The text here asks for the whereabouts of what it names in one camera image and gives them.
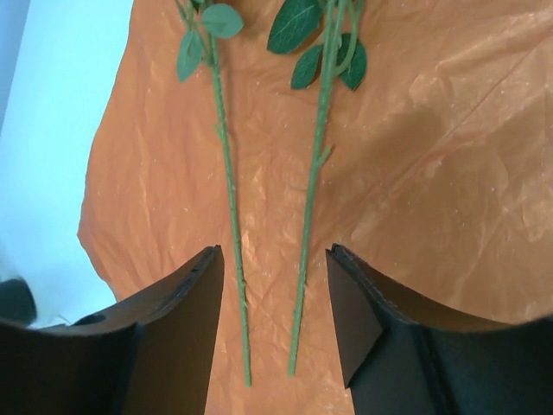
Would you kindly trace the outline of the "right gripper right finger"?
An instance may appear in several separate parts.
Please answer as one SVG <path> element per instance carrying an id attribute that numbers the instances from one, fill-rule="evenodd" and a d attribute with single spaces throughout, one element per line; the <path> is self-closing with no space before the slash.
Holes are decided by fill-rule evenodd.
<path id="1" fill-rule="evenodd" d="M 344 246 L 326 255 L 342 377 L 356 413 L 551 413 L 550 316 L 495 322 L 400 284 Z"/>

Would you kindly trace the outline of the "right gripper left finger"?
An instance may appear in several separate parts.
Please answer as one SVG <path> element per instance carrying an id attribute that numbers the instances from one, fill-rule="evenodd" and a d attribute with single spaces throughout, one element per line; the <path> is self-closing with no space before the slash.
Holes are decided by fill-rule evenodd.
<path id="1" fill-rule="evenodd" d="M 2 413 L 203 413 L 223 285 L 222 250 L 209 246 L 72 325 L 1 318 Z"/>

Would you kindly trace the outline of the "orange wrapping paper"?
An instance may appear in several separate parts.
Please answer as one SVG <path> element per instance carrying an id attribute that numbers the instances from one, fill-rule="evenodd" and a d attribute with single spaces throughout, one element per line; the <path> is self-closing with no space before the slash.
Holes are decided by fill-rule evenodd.
<path id="1" fill-rule="evenodd" d="M 219 45 L 251 339 L 243 375 L 226 174 L 211 75 L 184 83 L 171 1 L 136 1 L 86 175 L 79 239 L 118 298 L 222 247 L 226 281 L 209 414 L 349 414 L 325 251 L 502 322 L 552 311 L 552 4 L 369 1 L 360 87 L 333 87 L 297 367 L 288 374 L 319 85 L 267 48 L 278 1 L 238 1 Z"/>

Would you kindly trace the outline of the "pink rose stem with bud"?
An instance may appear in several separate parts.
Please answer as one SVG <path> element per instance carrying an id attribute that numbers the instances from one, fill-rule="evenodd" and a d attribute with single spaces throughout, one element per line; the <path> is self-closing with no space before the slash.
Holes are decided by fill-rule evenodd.
<path id="1" fill-rule="evenodd" d="M 236 185 L 232 167 L 232 152 L 226 120 L 218 44 L 218 41 L 221 39 L 231 39 L 237 35 L 244 27 L 244 22 L 237 10 L 228 3 L 217 3 L 215 1 L 177 1 L 175 5 L 186 29 L 185 34 L 181 38 L 176 58 L 177 79 L 181 83 L 185 82 L 200 65 L 204 64 L 209 68 L 213 81 L 214 101 L 218 117 L 215 130 L 223 150 L 236 267 L 244 380 L 245 385 L 250 387 L 252 385 L 251 347 L 245 275 L 238 220 Z"/>

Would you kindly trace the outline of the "small pink rose stem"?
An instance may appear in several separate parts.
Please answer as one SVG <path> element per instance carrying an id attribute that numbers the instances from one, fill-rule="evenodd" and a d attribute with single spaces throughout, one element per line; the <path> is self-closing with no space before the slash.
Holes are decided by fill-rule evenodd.
<path id="1" fill-rule="evenodd" d="M 354 91 L 365 77 L 368 56 L 359 40 L 364 7 L 363 1 L 286 1 L 276 13 L 268 36 L 267 50 L 285 55 L 295 52 L 316 30 L 323 29 L 322 43 L 302 54 L 289 82 L 292 89 L 301 90 L 307 88 L 317 74 L 321 76 L 291 330 L 290 376 L 296 373 L 315 191 L 320 170 L 332 151 L 330 147 L 323 147 L 332 88 L 334 80 L 339 78 L 347 88 Z"/>

